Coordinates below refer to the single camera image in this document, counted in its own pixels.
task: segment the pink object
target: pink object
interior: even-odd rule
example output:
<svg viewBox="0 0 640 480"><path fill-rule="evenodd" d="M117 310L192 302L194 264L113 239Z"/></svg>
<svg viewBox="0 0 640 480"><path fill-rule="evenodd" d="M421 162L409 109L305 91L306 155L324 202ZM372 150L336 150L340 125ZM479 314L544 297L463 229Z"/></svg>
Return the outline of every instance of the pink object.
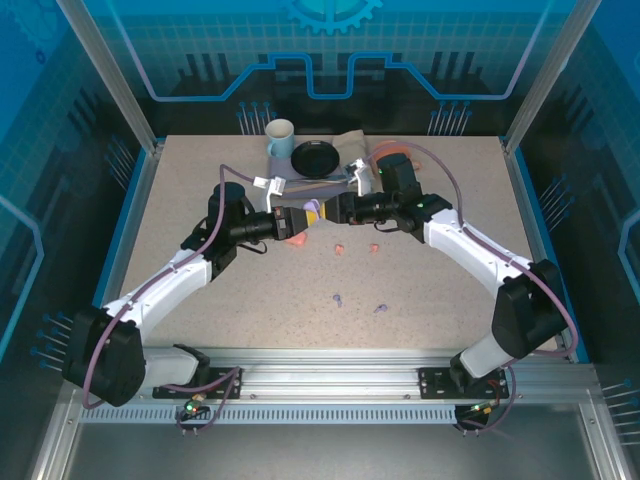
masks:
<svg viewBox="0 0 640 480"><path fill-rule="evenodd" d="M285 243L293 245L294 247L303 247L307 241L307 232L301 232L295 237L287 238Z"/></svg>

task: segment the glass panel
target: glass panel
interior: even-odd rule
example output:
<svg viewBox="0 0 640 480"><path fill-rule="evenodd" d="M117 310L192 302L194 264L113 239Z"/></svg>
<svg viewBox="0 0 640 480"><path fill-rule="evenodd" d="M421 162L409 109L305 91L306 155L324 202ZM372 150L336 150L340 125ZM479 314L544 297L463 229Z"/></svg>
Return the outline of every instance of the glass panel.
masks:
<svg viewBox="0 0 640 480"><path fill-rule="evenodd" d="M504 134L574 0L91 0L158 135Z"/></svg>
<svg viewBox="0 0 640 480"><path fill-rule="evenodd" d="M56 314L93 299L139 145L56 3L3 6L0 464L27 478L61 384Z"/></svg>
<svg viewBox="0 0 640 480"><path fill-rule="evenodd" d="M521 146L541 205L540 224L550 233L589 356L604 385L630 378L636 387L638 18L638 3L602 3ZM615 393L625 392L626 387L619 387ZM614 403L622 406L615 413L637 410L637 399L632 399L633 395L616 398ZM634 427L637 423L628 428L637 430Z"/></svg>

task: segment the orange object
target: orange object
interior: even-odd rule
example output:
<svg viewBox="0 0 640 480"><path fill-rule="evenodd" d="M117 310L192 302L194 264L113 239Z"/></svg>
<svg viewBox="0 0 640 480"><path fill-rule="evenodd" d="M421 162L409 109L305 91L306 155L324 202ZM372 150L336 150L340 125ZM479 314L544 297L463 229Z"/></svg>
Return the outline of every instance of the orange object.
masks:
<svg viewBox="0 0 640 480"><path fill-rule="evenodd" d="M303 247L306 241L307 241L307 233L301 232L294 237L287 238L285 240L285 243L288 243L289 245L293 245L294 247Z"/></svg>
<svg viewBox="0 0 640 480"><path fill-rule="evenodd" d="M377 144L374 147L373 150L375 151L375 150L379 149L380 147L383 147L385 145L391 145L392 143L397 143L397 142L395 140L385 140L385 141L380 142L379 144ZM378 165L378 160L380 160L383 157L386 157L387 155L391 155L392 153L404 153L407 156L407 158L409 158L409 159L411 158L411 152L409 151L409 149L407 147L403 146L403 145L398 145L398 146L395 146L395 147L387 147L384 150L382 150L381 152L376 153L373 156L373 161L376 163L376 165ZM375 175L379 175L377 168L373 168L373 172L374 172Z"/></svg>

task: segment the speckled tabletop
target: speckled tabletop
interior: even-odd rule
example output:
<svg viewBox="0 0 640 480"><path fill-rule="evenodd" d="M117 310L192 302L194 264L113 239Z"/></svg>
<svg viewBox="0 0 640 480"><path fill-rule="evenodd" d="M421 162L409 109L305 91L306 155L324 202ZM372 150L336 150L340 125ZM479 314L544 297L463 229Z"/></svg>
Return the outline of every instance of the speckled tabletop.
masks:
<svg viewBox="0 0 640 480"><path fill-rule="evenodd" d="M329 140L331 137L315 136ZM368 137L369 149L388 137ZM395 137L439 155L460 183L467 220L511 251L530 257L518 207L495 137ZM296 138L296 142L311 137ZM123 293L160 269L194 225L226 163L266 176L261 136L170 136L151 189ZM437 165L424 168L424 192L455 203ZM258 204L259 191L247 187ZM326 221L307 230L302 248L270 241L269 253L239 250L221 277L185 300L147 344L195 347L463 348L491 324L494 300L471 275L437 250L401 232ZM369 245L380 249L369 253ZM334 253L335 244L344 255ZM342 298L338 308L332 299ZM379 304L388 310L374 314Z"/></svg>

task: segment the enclosure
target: enclosure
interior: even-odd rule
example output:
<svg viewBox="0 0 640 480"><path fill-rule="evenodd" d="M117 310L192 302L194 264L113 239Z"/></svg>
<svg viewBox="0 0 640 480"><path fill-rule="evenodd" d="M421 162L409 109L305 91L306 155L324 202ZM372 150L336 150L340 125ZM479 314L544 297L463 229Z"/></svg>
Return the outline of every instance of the enclosure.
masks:
<svg viewBox="0 0 640 480"><path fill-rule="evenodd" d="M4 2L3 478L635 478L638 25L630 0ZM364 226L242 252L154 330L147 352L185 343L244 369L202 438L151 390L84 410L63 381L76 312L166 264L221 163L269 176L277 118L296 143L362 130L367 154L428 148L474 226L559 267L578 349L514 365L497 431L463 436L456 403L425 401L416 376L481 338L494 300L439 252Z"/></svg>

